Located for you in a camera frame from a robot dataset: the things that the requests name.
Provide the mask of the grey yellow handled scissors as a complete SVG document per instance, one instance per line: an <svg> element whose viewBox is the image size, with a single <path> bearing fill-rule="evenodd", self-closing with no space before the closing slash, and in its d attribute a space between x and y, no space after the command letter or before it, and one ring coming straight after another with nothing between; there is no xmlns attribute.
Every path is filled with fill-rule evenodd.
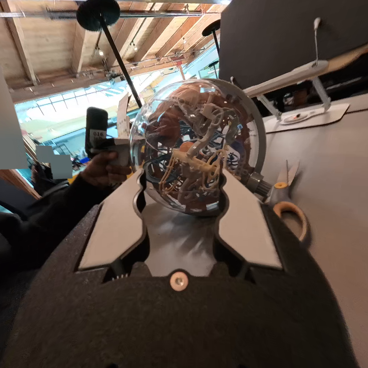
<svg viewBox="0 0 368 368"><path fill-rule="evenodd" d="M297 238L300 245L307 249L311 245L312 238L310 222L305 212L292 200L292 190L297 182L299 167L299 160L294 162L293 165L290 165L288 160L285 161L265 203L280 220L283 220L284 213L290 213L297 217L301 225L301 232Z"/></svg>

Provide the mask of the person's left hand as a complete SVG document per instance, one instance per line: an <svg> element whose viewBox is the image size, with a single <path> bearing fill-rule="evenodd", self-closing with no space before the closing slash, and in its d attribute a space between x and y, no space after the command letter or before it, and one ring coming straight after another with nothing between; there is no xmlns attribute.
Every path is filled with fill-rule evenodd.
<svg viewBox="0 0 368 368"><path fill-rule="evenodd" d="M78 175L75 184L81 184L88 198L104 199L113 192L117 184L127 180L132 170L129 166L114 164L113 161L117 158L117 152L103 151Z"/></svg>

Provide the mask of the wooden post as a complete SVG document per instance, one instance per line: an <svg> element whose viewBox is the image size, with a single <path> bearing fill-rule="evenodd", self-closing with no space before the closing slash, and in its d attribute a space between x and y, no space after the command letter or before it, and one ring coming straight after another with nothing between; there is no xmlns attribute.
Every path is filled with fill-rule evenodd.
<svg viewBox="0 0 368 368"><path fill-rule="evenodd" d="M36 200L41 198L41 196L16 169L1 169L0 179L31 195Z"/></svg>

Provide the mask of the cardboard sign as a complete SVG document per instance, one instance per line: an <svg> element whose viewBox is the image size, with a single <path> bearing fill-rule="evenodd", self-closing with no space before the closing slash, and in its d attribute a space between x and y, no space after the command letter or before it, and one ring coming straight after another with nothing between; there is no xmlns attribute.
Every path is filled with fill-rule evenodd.
<svg viewBox="0 0 368 368"><path fill-rule="evenodd" d="M118 138L129 139L130 119L127 116L127 107L130 102L130 95L125 93L120 99L117 108L117 133Z"/></svg>

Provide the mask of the clear maze puzzle ball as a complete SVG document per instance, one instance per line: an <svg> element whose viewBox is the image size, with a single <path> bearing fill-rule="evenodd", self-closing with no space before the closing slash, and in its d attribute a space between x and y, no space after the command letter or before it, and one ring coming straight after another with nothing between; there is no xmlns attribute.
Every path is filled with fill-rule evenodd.
<svg viewBox="0 0 368 368"><path fill-rule="evenodd" d="M130 132L131 168L145 171L147 193L192 216L218 213L222 169L266 198L265 156L259 109L243 90L219 79L167 85L143 105Z"/></svg>

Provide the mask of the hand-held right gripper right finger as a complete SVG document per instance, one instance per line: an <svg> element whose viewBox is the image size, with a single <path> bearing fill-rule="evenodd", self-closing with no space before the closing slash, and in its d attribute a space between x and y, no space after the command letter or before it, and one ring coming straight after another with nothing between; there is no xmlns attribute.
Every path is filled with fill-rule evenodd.
<svg viewBox="0 0 368 368"><path fill-rule="evenodd" d="M230 276L246 278L251 269L282 271L283 265L260 200L227 169L219 175L214 257Z"/></svg>

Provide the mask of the black divider panel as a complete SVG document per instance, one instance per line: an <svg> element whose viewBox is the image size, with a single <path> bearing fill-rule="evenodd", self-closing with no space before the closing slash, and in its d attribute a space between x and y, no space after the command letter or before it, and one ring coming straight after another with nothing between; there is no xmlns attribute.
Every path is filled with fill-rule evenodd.
<svg viewBox="0 0 368 368"><path fill-rule="evenodd" d="M343 55L368 41L367 0L232 1L221 14L219 78L242 88L313 62Z"/></svg>

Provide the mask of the white laptop stand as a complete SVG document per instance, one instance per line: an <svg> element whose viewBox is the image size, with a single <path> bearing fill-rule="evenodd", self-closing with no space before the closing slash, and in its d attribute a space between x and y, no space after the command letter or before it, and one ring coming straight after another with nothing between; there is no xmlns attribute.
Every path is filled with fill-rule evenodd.
<svg viewBox="0 0 368 368"><path fill-rule="evenodd" d="M328 72L331 66L332 61L327 60L310 62L288 73L243 90L249 97L256 97L272 114L272 117L264 118L264 127L267 134L328 125L338 122L347 113L350 104L340 102L332 105L331 99L319 78L320 75ZM266 93L306 80L312 82L322 105L282 113L265 96Z"/></svg>

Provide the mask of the person's left forearm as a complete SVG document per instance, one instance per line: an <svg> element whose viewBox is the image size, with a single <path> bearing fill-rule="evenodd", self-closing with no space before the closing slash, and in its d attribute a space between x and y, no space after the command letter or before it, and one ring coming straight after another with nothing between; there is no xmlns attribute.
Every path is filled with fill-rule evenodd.
<svg viewBox="0 0 368 368"><path fill-rule="evenodd" d="M68 188L39 200L26 221L1 213L1 277L40 267L90 209L111 192L109 182L94 186L79 175Z"/></svg>

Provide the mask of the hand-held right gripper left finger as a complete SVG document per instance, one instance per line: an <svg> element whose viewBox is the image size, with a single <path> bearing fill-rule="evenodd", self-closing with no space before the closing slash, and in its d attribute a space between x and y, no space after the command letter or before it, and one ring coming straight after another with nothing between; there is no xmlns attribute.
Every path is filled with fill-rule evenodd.
<svg viewBox="0 0 368 368"><path fill-rule="evenodd" d="M78 265L78 271L107 267L114 278L127 277L150 254L150 239L142 212L146 175L139 168L100 205Z"/></svg>

